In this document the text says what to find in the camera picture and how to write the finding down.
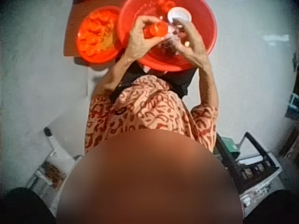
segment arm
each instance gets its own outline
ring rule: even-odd
[[[152,47],[164,40],[163,37],[153,37],[145,39],[143,27],[146,23],[160,22],[154,16],[139,16],[130,32],[128,47],[121,59],[112,69],[101,79],[97,85],[94,95],[110,95],[120,83],[130,65],[142,58]]]
[[[189,36],[190,46],[185,47],[180,41],[176,40],[174,45],[189,62],[199,68],[199,94],[201,104],[210,105],[218,108],[218,93],[213,77],[212,66],[206,54],[206,48],[201,35],[196,30],[193,23],[176,19]]]

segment finger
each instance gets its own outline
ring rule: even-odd
[[[156,46],[157,44],[159,44],[160,42],[164,41],[165,37],[153,37],[150,39],[146,39],[147,44],[149,45],[150,48]]]
[[[160,22],[161,20],[155,16],[149,16],[149,15],[141,15],[139,16],[143,23],[151,22]]]
[[[173,40],[172,44],[174,45],[174,47],[176,48],[176,50],[181,53],[184,56],[187,56],[190,54],[190,50],[188,47],[186,47],[185,45],[183,45],[181,43],[180,40]]]
[[[183,19],[181,19],[181,18],[173,18],[173,20],[174,20],[175,22],[180,23],[180,24],[183,26],[184,30],[185,30],[189,35],[192,35],[192,34],[194,33],[194,31],[197,32],[197,29],[196,29],[196,27],[194,26],[193,23],[191,23],[191,22],[189,22],[189,21],[186,21],[186,20],[183,20]]]
[[[160,21],[161,20],[159,20],[157,17],[154,17],[154,16],[140,15],[137,17],[134,27],[136,29],[141,29],[148,22],[155,23],[155,22],[160,22]]]

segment hand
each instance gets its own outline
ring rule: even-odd
[[[142,58],[152,47],[164,40],[164,37],[153,37],[145,39],[143,35],[143,27],[146,23],[160,22],[154,16],[138,16],[135,24],[130,32],[128,46],[125,56],[131,60],[138,60]]]
[[[181,43],[180,40],[174,40],[173,44],[177,51],[181,55],[183,55],[189,62],[193,63],[194,65],[200,68],[211,66],[206,54],[205,44],[194,24],[192,22],[185,21],[180,18],[176,18],[174,19],[174,21],[183,26],[185,32],[189,36],[190,42],[190,47],[186,47]]]

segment gray floor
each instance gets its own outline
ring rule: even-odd
[[[105,71],[63,57],[72,0],[10,1],[1,13],[2,189],[23,186],[50,152],[42,129],[82,153],[90,92]],[[237,143],[250,131],[280,149],[295,122],[284,117],[295,73],[298,9],[292,0],[206,0],[218,37],[210,54],[219,91],[218,132]],[[198,76],[188,108],[199,104]],[[243,157],[255,154],[246,146]]]

